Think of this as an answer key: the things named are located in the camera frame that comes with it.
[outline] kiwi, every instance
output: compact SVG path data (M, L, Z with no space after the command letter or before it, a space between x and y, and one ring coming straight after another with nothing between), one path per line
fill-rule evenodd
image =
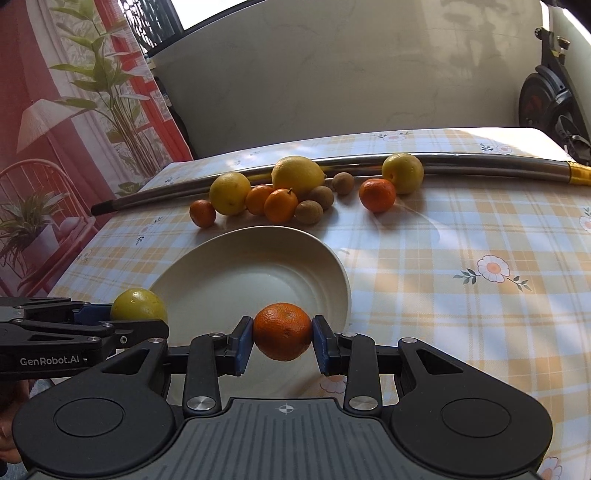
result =
M322 209L326 210L335 202L335 194L328 187L316 187L309 193L308 200L318 202Z
M295 208L295 218L306 225L320 222L323 214L322 205L314 200L304 200Z
M333 178L333 190L339 195L348 195L353 190L355 179L350 173L337 173Z

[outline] orange fruit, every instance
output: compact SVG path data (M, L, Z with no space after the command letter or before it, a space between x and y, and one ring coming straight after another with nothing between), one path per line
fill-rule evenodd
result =
M195 200L189 207L189 216L201 228L209 228L216 222L216 211L207 200Z
M252 337L261 352L288 362L304 353L312 342L312 321L296 305L274 303L256 314Z
M396 189L386 179L365 180L359 188L359 200L370 212L385 212L394 205Z
M289 222L296 212L298 200L291 189L278 189L265 200L265 216L273 223Z
M273 187L270 185L259 185L254 187L246 195L246 208L253 215L265 215L265 200L273 193Z

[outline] checkered tablecloth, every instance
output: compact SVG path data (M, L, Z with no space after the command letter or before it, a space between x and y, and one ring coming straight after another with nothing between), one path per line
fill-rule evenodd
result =
M395 151L492 152L569 157L529 129L382 132L271 145L172 164L146 188L275 163ZM356 194L306 231L343 262L352 289L347 330L396 345L418 337L532 394L550 412L554 438L545 480L591 476L591 189L491 177L426 177L423 188L375 216ZM204 231L189 199L116 215L78 256L52 296L112 301L149 287L204 241L264 223L218 216ZM295 223L292 226L301 228ZM346 379L323 379L307 394L342 395ZM385 403L396 400L382 376Z

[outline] lemon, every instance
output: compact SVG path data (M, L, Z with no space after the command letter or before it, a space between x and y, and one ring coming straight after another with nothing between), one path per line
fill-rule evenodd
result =
M111 307L111 320L168 320L166 307L160 298L146 288L129 288L119 295Z
M417 190L423 183L424 175L423 164L410 153L390 155L382 165L382 177L391 181L396 193L402 195Z
M275 164L271 180L275 190L293 189L295 196L304 198L312 189L324 184L324 172L309 158L292 155Z
M209 187L209 201L222 215L238 215L246 208L246 195L251 183L237 171L224 173Z

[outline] bowl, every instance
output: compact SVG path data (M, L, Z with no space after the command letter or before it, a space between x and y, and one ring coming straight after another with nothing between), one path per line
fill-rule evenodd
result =
M309 233L253 226L217 236L179 258L151 286L166 305L170 346L199 335L231 333L242 316L288 302L335 332L349 319L351 292L335 253ZM312 346L291 362L267 358L255 346L241 377L219 378L222 403L231 397L294 398L321 378ZM180 405L184 375L173 375L168 401Z

